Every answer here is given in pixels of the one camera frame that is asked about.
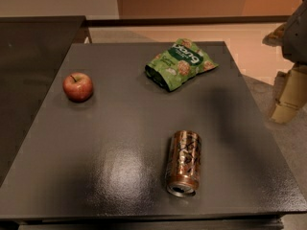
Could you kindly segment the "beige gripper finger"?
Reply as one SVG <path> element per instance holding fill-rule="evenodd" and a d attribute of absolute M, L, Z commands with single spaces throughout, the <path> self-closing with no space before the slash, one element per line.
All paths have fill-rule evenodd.
<path fill-rule="evenodd" d="M 278 26 L 274 31 L 270 32 L 263 38 L 262 43 L 272 47 L 282 46 L 285 27 L 285 23 Z"/>
<path fill-rule="evenodd" d="M 307 104 L 307 66 L 295 64 L 287 73 L 279 71 L 273 86 L 270 118 L 279 124 L 289 123 Z"/>

